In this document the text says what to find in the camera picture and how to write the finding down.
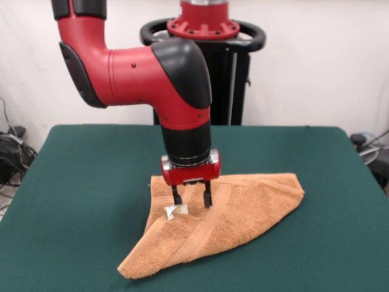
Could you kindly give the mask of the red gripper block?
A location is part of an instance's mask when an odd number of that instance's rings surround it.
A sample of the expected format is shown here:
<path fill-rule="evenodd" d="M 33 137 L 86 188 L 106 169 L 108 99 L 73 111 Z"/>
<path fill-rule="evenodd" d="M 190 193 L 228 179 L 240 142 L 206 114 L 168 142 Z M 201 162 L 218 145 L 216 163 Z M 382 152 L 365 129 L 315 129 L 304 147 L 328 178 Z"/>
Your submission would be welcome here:
<path fill-rule="evenodd" d="M 212 206 L 212 188 L 211 180 L 218 179 L 221 174 L 221 156 L 217 149 L 210 150 L 208 159 L 198 165 L 177 166 L 174 165 L 167 155 L 161 157 L 162 176 L 165 182 L 171 186 L 174 204 L 181 205 L 182 197 L 180 196 L 177 186 L 193 182 L 204 182 L 204 207 Z"/>

